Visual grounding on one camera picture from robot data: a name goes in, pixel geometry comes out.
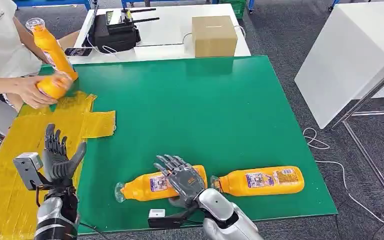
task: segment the cardboard box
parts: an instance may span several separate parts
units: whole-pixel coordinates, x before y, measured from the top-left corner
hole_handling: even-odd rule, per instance
[[[238,36],[230,16],[192,17],[195,57],[226,57],[235,54]]]

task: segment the white cable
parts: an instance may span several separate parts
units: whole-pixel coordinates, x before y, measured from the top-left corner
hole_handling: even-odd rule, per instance
[[[244,29],[242,26],[240,26],[240,25],[236,25],[236,26],[233,26],[233,27],[234,27],[234,28],[239,27],[239,28],[240,28],[240,31],[241,31],[242,34],[243,34],[243,37],[244,37],[244,38],[247,37],[247,33],[245,32],[245,29]],[[192,32],[186,33],[186,35],[183,36],[183,40],[181,41],[181,44],[185,44],[185,38],[186,38],[187,36],[191,35],[191,34],[192,34]]]
[[[185,44],[185,38],[191,34],[192,32],[186,33],[186,35],[183,36],[183,40],[181,41],[181,44]]]
[[[310,136],[305,136],[305,133],[307,130],[313,130],[314,131],[314,136],[313,137],[310,137]],[[326,150],[326,149],[329,149],[330,146],[327,145],[326,143],[320,141],[320,140],[317,140],[316,139],[316,136],[317,136],[317,131],[314,130],[314,128],[311,128],[311,127],[307,127],[306,129],[304,129],[304,131],[302,131],[302,135],[304,135],[304,138],[306,139],[310,139],[309,142],[307,142],[307,145],[312,147],[312,148],[315,148],[315,149],[320,149],[320,150]],[[318,143],[321,143],[323,145],[325,145],[326,147],[316,147],[314,145],[311,145],[310,143],[312,141],[316,141]],[[348,191],[348,187],[347,187],[347,182],[345,181],[345,168],[342,164],[340,164],[339,162],[336,162],[336,161],[315,161],[316,163],[328,163],[328,164],[338,164],[341,168],[342,168],[342,180],[343,180],[343,186],[345,187],[345,190],[346,190],[346,193],[348,194],[348,197],[350,199],[352,199],[356,204],[360,205],[360,207],[362,207],[364,210],[366,210],[368,213],[370,213],[373,217],[375,217],[379,222],[383,223],[384,224],[384,220],[380,219],[378,216],[376,216],[376,214],[374,214],[372,211],[370,211],[367,207],[365,207],[363,204],[361,204],[359,201],[357,201],[353,196],[351,196],[350,192]]]
[[[105,45],[102,46],[102,48],[103,48],[105,51],[107,51],[108,53],[101,52],[101,51],[99,50],[99,48],[97,48],[96,46],[94,46],[94,45],[91,43],[91,41],[89,40],[89,34],[86,35],[86,40],[87,40],[87,42],[89,43],[89,45],[90,45],[95,51],[97,51],[98,53],[100,53],[100,54],[102,54],[102,55],[105,55],[105,56],[108,56],[108,54],[111,54],[111,55],[113,55],[114,57],[116,57],[118,60],[122,61],[122,60],[115,54],[115,53],[117,53],[117,51],[114,50],[113,48],[109,47],[109,46],[105,46]]]
[[[234,28],[236,27],[239,27],[240,28],[240,31],[242,32],[243,34],[243,38],[246,38],[247,37],[247,33],[245,32],[245,29],[241,26],[241,25],[236,25],[236,26],[233,26]]]
[[[316,163],[328,163],[328,164],[338,164],[342,168],[342,180],[343,180],[343,186],[345,187],[346,193],[348,194],[349,198],[351,198],[356,204],[360,205],[363,209],[365,209],[368,213],[370,213],[373,217],[375,217],[379,222],[384,224],[384,220],[380,219],[376,214],[374,214],[372,211],[370,211],[367,207],[365,207],[363,204],[361,204],[359,201],[357,201],[353,196],[351,196],[350,192],[348,191],[347,183],[345,181],[345,168],[342,164],[336,161],[315,161]]]
[[[314,131],[314,136],[311,137],[311,136],[306,136],[306,131],[307,130],[313,130]],[[316,137],[317,137],[317,131],[314,129],[314,128],[311,128],[311,127],[307,127],[306,129],[304,129],[304,131],[302,131],[302,135],[304,135],[304,138],[306,139],[310,139],[310,141],[307,142],[307,145],[312,147],[312,148],[315,148],[315,149],[320,149],[320,150],[326,150],[326,149],[330,149],[331,147],[329,145],[327,145],[326,143],[320,141],[320,140],[317,140]],[[325,147],[318,147],[318,146],[314,146],[311,144],[311,142],[313,141],[316,141],[322,145],[324,145]]]

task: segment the gray floor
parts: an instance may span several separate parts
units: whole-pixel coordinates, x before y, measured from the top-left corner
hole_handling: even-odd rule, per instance
[[[118,0],[99,0],[103,8],[119,7]],[[204,0],[183,1],[181,4],[204,4]],[[330,0],[258,0],[254,13],[245,12],[240,24],[245,28],[246,41],[253,55],[268,55],[286,97],[302,129],[318,129],[303,97],[294,83],[302,62],[329,16]],[[179,2],[152,3],[152,6],[178,5]],[[81,28],[86,16],[84,7],[21,8],[21,22],[31,17],[44,18],[57,38]],[[384,109],[384,99],[371,101],[365,108]],[[384,116],[359,117],[350,121],[356,134],[384,174]],[[330,145],[329,150],[311,149],[316,160],[337,161],[346,168],[349,191],[373,212],[384,210],[384,190],[366,160],[341,125],[336,131],[322,130],[319,139]],[[264,221],[257,223],[267,240],[365,240],[372,239],[382,226],[360,206],[352,202],[344,189],[339,166],[320,164],[320,171],[339,211],[334,216]],[[202,229],[124,232],[108,235],[111,239],[186,240],[205,239]],[[82,239],[100,239],[84,236]],[[374,236],[384,240],[384,226]]]

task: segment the yellow tape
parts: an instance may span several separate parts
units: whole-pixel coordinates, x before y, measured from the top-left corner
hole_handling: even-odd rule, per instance
[[[35,192],[28,191],[13,164],[13,158],[24,152],[42,155],[45,129],[54,123],[67,136],[67,155],[70,158],[85,138],[111,136],[115,130],[115,111],[90,112],[96,96],[77,92],[64,97],[56,109],[33,109],[24,106],[13,121],[8,135],[0,146],[0,240],[33,239],[36,230]],[[78,186],[82,166],[79,165],[73,182]],[[44,199],[41,192],[39,200]]]

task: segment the white table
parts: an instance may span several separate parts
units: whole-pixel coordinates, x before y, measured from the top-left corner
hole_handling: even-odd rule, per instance
[[[295,83],[323,129],[383,76],[384,2],[346,3],[335,6]]]
[[[138,7],[135,9],[147,9],[149,7]],[[183,37],[192,31],[192,17],[203,16],[230,16],[234,26],[239,25],[230,4],[210,5],[184,5],[184,6],[160,6],[154,7],[155,11],[132,13],[133,19],[146,19],[159,17],[159,20],[136,23],[141,42],[134,49],[112,54],[101,54],[95,50],[88,57],[70,57],[72,64],[86,63],[111,63],[111,62],[134,62],[168,59],[194,58],[194,48],[191,36],[187,36],[184,44]],[[120,10],[98,9],[97,15],[105,14],[107,11]],[[75,48],[81,48],[87,32],[91,26],[93,10],[89,10],[81,27]],[[250,56],[245,38],[239,27],[235,28],[237,34],[237,45],[235,56]]]

